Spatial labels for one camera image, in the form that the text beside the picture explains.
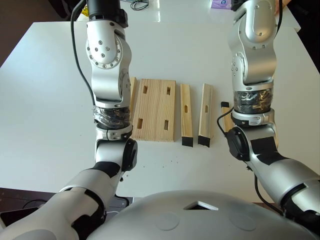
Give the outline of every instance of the white table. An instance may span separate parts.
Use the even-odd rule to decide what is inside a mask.
[[[214,115],[232,102],[227,35],[222,24],[132,23],[130,75],[176,80],[176,142],[138,143],[136,167],[118,186],[121,196],[170,190],[209,190],[258,201],[253,174],[233,158],[217,125],[210,148],[181,145],[180,85],[191,84],[193,132],[197,136],[203,83],[214,86]],[[75,24],[81,68],[86,24]],[[293,28],[281,28],[273,107],[279,151],[320,172],[319,73]],[[57,192],[94,164],[91,100],[76,68],[68,22],[34,23],[0,69],[0,187]]]

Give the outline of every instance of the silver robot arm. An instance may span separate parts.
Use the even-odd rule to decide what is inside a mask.
[[[77,7],[84,4],[82,0]],[[131,51],[123,30],[128,26],[127,15],[119,0],[88,0],[87,4],[95,165],[81,171],[39,210],[5,228],[0,240],[86,239],[105,221],[123,173],[136,165],[138,146],[129,138]]]
[[[254,172],[287,218],[319,234],[320,177],[278,153],[273,98],[276,70],[274,0],[248,0],[236,11],[229,46],[236,127],[227,134],[230,153]]]

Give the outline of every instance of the wire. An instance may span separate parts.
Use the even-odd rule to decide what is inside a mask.
[[[31,200],[31,201],[28,201],[26,202],[26,204],[23,205],[22,209],[24,209],[28,204],[32,203],[32,202],[43,202],[43,203],[46,203],[47,200],[44,200],[44,199],[34,199],[34,200]]]
[[[278,34],[281,23],[282,23],[282,16],[283,16],[283,3],[282,0],[279,0],[279,21],[278,21],[278,28],[276,30],[276,33]]]
[[[114,195],[117,199],[122,199],[122,200],[125,200],[125,208],[128,207],[130,205],[130,202],[129,202],[129,199],[126,198],[126,197],[123,197],[123,196],[118,196],[117,194]]]
[[[234,108],[232,107],[229,111],[227,111],[226,113],[222,114],[220,117],[217,118],[216,123],[218,124],[218,127],[220,128],[221,132],[223,133],[224,137],[227,137],[227,133],[223,130],[223,128],[221,127],[219,120],[222,119],[224,116],[227,116],[228,114],[230,114],[232,111],[234,110]]]
[[[122,2],[131,3],[130,8],[140,11],[149,7],[149,0],[121,0]]]
[[[272,210],[274,210],[275,212],[277,212],[277,213],[280,214],[281,216],[284,215],[284,213],[283,213],[280,209],[276,208],[275,206],[273,206],[271,203],[267,202],[267,201],[262,197],[262,195],[261,195],[260,192],[259,192],[259,188],[258,188],[258,178],[257,178],[256,175],[254,175],[254,188],[255,188],[256,194],[258,195],[258,197],[260,198],[260,200],[261,200],[265,205],[267,205],[269,208],[271,208]]]
[[[94,93],[92,92],[92,89],[91,89],[85,75],[83,74],[83,72],[80,68],[78,55],[77,55],[77,49],[76,49],[76,40],[75,40],[75,20],[77,17],[77,13],[79,13],[82,10],[82,8],[85,6],[85,4],[86,4],[86,0],[81,0],[72,10],[71,18],[70,18],[70,27],[71,27],[72,48],[73,48],[73,54],[74,54],[74,58],[75,58],[76,67],[78,68],[79,73],[80,73],[86,87],[89,90],[91,100],[92,100],[92,105],[94,106],[95,105]]]

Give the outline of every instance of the wooden board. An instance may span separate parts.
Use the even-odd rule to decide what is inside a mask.
[[[199,121],[198,144],[209,147],[210,139],[214,136],[212,121],[213,86],[204,83]]]
[[[137,86],[137,78],[130,77],[130,119],[134,118],[134,105],[135,105],[135,93],[136,93],[136,86]]]
[[[142,79],[133,117],[135,140],[173,142],[176,81]]]
[[[182,145],[193,147],[194,135],[192,132],[191,95],[190,85],[180,85],[181,96],[181,136]]]
[[[230,105],[226,101],[221,102],[221,110],[222,114],[227,113],[230,110]],[[224,123],[224,131],[227,133],[230,129],[234,127],[234,122],[231,119],[231,113],[223,117],[223,123]]]

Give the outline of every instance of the rectangular slot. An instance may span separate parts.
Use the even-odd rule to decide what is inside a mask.
[[[143,122],[144,120],[142,119],[142,118],[139,118],[138,119],[138,125],[136,126],[136,128],[137,129],[142,129],[142,122]]]
[[[169,127],[169,121],[164,120],[164,130],[168,130],[168,127]]]

